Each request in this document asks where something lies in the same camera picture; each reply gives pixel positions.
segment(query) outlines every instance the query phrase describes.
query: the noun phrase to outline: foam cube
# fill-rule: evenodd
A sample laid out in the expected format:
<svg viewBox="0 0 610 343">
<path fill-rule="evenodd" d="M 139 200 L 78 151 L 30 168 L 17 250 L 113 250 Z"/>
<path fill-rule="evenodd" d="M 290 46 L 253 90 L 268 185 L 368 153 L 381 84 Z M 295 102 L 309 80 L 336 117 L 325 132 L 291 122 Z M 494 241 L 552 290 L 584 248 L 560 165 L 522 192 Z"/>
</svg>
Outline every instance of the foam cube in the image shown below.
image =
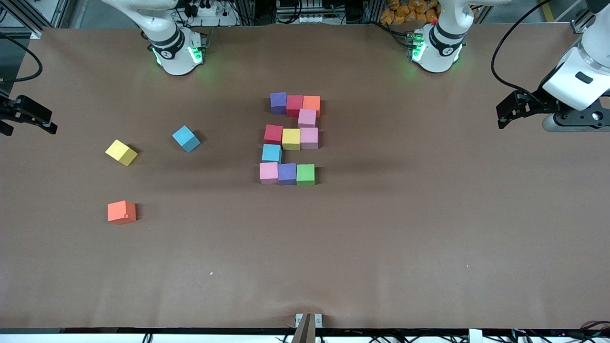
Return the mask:
<svg viewBox="0 0 610 343">
<path fill-rule="evenodd" d="M 301 109 L 299 111 L 299 128 L 314 128 L 315 127 L 316 114 L 315 110 Z"/>
<path fill-rule="evenodd" d="M 320 97 L 314 95 L 303 96 L 303 108 L 308 110 L 315 110 L 316 117 L 320 118 Z"/>
<path fill-rule="evenodd" d="M 115 140 L 111 146 L 106 149 L 106 154 L 125 166 L 128 166 L 135 157 L 138 156 L 138 153 L 121 143 L 119 140 Z"/>
<path fill-rule="evenodd" d="M 300 150 L 301 130 L 284 129 L 282 131 L 282 147 L 284 148 L 284 150 Z"/>
<path fill-rule="evenodd" d="M 263 144 L 263 162 L 282 163 L 282 147 L 279 144 Z"/>
<path fill-rule="evenodd" d="M 314 186 L 315 185 L 315 165 L 299 164 L 296 166 L 296 185 Z"/>
<path fill-rule="evenodd" d="M 260 183 L 262 184 L 277 184 L 278 183 L 278 163 L 263 162 L 259 164 Z"/>
<path fill-rule="evenodd" d="M 303 108 L 303 95 L 289 95 L 286 99 L 286 116 L 297 118 Z"/>
<path fill-rule="evenodd" d="M 271 93 L 271 113 L 286 114 L 287 100 L 286 92 Z"/>
<path fill-rule="evenodd" d="M 108 204 L 108 222 L 123 225 L 136 220 L 134 204 L 126 200 Z"/>
<path fill-rule="evenodd" d="M 318 148 L 318 128 L 301 129 L 301 149 L 315 150 Z"/>
<path fill-rule="evenodd" d="M 278 183 L 282 186 L 296 184 L 296 163 L 278 165 Z"/>
<path fill-rule="evenodd" d="M 265 143 L 281 144 L 283 129 L 284 128 L 280 125 L 267 124 L 267 126 L 265 127 Z"/>
<path fill-rule="evenodd" d="M 178 131 L 174 132 L 173 135 L 176 142 L 180 144 L 180 146 L 186 150 L 186 152 L 190 153 L 195 149 L 201 142 L 195 137 L 195 134 L 189 130 L 186 125 L 181 127 Z"/>
</svg>

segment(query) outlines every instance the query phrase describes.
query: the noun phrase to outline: pink cube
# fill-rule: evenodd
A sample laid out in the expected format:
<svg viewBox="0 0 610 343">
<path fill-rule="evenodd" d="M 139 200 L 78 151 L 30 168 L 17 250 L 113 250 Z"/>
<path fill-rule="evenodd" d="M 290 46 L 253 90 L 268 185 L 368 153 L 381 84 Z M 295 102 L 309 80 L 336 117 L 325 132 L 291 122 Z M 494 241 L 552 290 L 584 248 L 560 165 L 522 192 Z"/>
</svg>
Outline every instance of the pink cube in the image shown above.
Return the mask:
<svg viewBox="0 0 610 343">
<path fill-rule="evenodd" d="M 260 183 L 276 184 L 278 183 L 278 163 L 263 162 L 259 164 Z"/>
<path fill-rule="evenodd" d="M 317 148 L 318 148 L 318 128 L 302 128 L 301 129 L 301 149 L 302 150 L 315 150 Z"/>
<path fill-rule="evenodd" d="M 301 109 L 299 111 L 299 128 L 314 128 L 316 113 L 316 110 Z"/>
</svg>

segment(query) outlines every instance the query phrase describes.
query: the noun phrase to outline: purple cube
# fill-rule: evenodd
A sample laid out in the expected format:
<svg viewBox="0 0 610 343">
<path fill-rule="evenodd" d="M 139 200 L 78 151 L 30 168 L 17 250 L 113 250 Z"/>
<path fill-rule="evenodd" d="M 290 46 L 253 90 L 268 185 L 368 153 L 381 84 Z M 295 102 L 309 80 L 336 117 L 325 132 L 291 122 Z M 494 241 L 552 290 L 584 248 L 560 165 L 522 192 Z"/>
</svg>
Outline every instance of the purple cube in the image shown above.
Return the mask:
<svg viewBox="0 0 610 343">
<path fill-rule="evenodd" d="M 271 113 L 286 114 L 286 92 L 271 93 Z"/>
<path fill-rule="evenodd" d="M 296 184 L 296 163 L 278 165 L 278 181 L 282 186 Z"/>
</svg>

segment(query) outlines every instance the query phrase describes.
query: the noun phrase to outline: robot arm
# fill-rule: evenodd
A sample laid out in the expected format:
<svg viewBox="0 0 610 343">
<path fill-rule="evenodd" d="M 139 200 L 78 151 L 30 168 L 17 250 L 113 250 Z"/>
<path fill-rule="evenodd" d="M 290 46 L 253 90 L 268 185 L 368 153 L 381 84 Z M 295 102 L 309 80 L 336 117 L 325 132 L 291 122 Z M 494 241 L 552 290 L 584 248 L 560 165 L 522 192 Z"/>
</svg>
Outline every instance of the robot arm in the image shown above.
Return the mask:
<svg viewBox="0 0 610 343">
<path fill-rule="evenodd" d="M 610 96 L 610 0 L 587 0 L 595 22 L 559 60 L 533 92 L 512 92 L 497 107 L 498 127 L 534 114 L 551 114 L 543 122 L 549 132 L 610 131 L 610 109 L 600 101 Z"/>
<path fill-rule="evenodd" d="M 458 60 L 462 41 L 475 20 L 470 5 L 502 5 L 511 0 L 439 0 L 442 11 L 436 24 L 415 30 L 418 47 L 409 57 L 427 71 L 442 73 Z"/>
<path fill-rule="evenodd" d="M 152 44 L 157 63 L 172 75 L 184 75 L 203 64 L 205 39 L 176 25 L 168 10 L 178 0 L 102 0 L 133 20 Z"/>
</svg>

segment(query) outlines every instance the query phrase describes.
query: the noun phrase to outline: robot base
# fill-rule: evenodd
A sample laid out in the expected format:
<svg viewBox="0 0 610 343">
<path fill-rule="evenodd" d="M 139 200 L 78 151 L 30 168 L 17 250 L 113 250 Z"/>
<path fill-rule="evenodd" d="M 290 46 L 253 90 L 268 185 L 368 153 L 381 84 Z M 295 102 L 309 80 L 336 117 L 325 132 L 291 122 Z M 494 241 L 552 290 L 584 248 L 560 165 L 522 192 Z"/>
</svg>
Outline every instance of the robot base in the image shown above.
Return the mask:
<svg viewBox="0 0 610 343">
<path fill-rule="evenodd" d="M 411 50 L 409 49 L 409 58 L 411 61 L 419 64 L 427 71 L 432 73 L 442 73 L 449 70 L 452 64 L 459 58 L 459 52 L 462 49 L 462 45 L 458 49 L 455 49 L 452 54 L 448 56 L 441 56 L 439 51 L 433 47 L 427 40 L 430 37 L 430 30 L 434 27 L 432 24 L 426 24 L 421 29 L 415 30 L 416 35 L 421 35 L 420 46 Z"/>
<path fill-rule="evenodd" d="M 195 67 L 203 64 L 206 55 L 207 37 L 202 37 L 199 32 L 189 28 L 181 27 L 185 43 L 182 49 L 176 53 L 173 59 L 164 59 L 157 55 L 157 63 L 171 75 L 185 75 Z"/>
</svg>

